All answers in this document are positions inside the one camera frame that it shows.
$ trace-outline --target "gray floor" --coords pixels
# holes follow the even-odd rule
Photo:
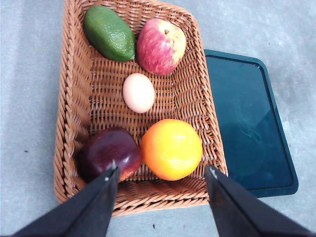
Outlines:
[[[196,17],[204,48],[267,66],[299,179],[262,201],[316,231],[316,1],[168,0]],[[63,0],[1,1],[1,234],[58,203],[53,154]],[[113,218],[109,237],[217,236],[207,205]]]

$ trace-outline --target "red apple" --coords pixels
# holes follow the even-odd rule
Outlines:
[[[123,128],[109,128],[99,132],[76,155],[79,175],[90,182],[112,166],[120,168],[119,180],[132,175],[140,166],[140,148]]]
[[[183,31],[168,21],[151,19],[139,34],[136,53],[139,64],[157,75],[171,73],[186,49]]]

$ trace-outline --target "woven basket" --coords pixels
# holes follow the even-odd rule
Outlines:
[[[185,55],[168,76],[144,71],[137,59],[116,62],[89,45],[83,30],[85,11],[102,4],[118,13],[136,37],[151,18],[180,27],[186,35]],[[131,73],[143,73],[152,81],[156,100],[144,114],[132,112],[121,90]],[[155,122],[181,119],[190,123],[203,143],[197,169],[179,181],[157,178],[146,165],[118,186],[113,215],[207,203],[204,166],[211,163],[227,174],[223,145],[212,100],[202,41],[195,18],[185,9],[155,0],[66,0],[62,44],[59,109],[57,118],[55,192],[64,202],[85,186],[78,177],[74,156],[89,137],[114,126],[126,128],[139,144]]]

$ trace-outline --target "plastic tray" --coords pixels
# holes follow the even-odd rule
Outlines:
[[[298,180],[266,66],[241,55],[205,55],[229,176],[257,197],[295,193]]]

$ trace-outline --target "avocado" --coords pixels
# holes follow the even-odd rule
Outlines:
[[[103,56],[121,62],[135,57],[134,33],[116,12],[106,6],[95,5],[88,9],[83,31]]]

